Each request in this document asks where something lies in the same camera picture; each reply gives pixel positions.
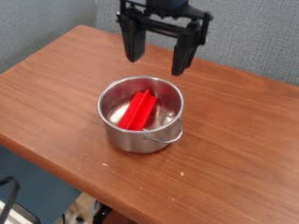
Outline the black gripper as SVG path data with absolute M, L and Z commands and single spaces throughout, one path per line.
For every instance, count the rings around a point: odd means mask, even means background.
M 205 44 L 211 13 L 191 5 L 189 0 L 119 0 L 116 15 L 127 59 L 136 62 L 145 53 L 145 30 L 176 37 L 172 75 L 181 75 L 197 45 Z

